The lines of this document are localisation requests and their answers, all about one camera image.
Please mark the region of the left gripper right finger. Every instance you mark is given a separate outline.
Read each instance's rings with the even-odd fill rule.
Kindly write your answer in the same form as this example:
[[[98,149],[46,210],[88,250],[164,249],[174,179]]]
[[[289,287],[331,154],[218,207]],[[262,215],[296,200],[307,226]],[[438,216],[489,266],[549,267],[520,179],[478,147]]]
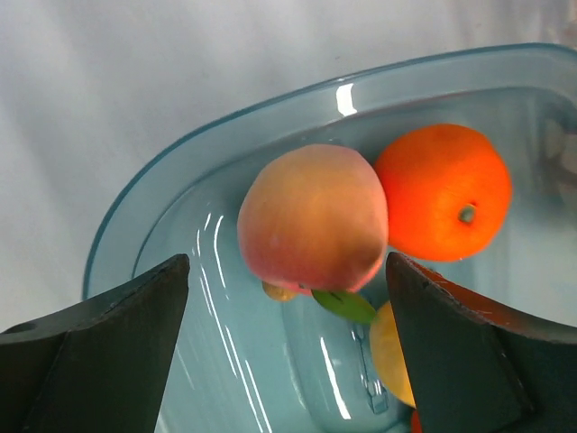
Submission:
[[[425,432],[574,432],[576,329],[448,281],[401,253],[389,299]]]

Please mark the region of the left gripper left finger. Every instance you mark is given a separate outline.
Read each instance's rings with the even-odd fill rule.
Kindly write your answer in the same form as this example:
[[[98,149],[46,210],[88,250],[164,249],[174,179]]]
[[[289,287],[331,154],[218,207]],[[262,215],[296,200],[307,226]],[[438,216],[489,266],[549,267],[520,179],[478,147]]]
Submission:
[[[1,334],[3,432],[152,432],[188,299],[176,254]]]

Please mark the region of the orange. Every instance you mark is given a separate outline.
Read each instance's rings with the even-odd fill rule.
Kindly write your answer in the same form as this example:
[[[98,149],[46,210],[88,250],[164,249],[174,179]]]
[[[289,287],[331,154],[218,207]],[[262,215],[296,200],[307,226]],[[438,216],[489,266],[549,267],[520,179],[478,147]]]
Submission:
[[[374,164],[389,207],[389,242],[417,259],[454,262],[479,253],[506,220],[507,164],[481,132],[432,124],[401,135]]]

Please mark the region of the peach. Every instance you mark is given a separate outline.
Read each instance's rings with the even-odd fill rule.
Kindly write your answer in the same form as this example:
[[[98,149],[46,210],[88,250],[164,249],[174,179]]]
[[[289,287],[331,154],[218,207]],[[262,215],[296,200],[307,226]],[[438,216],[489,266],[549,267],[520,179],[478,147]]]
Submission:
[[[237,219],[240,253],[264,281],[315,299],[357,323],[376,311],[358,291],[379,271],[388,246],[388,205],[366,159],[314,143],[268,163]]]

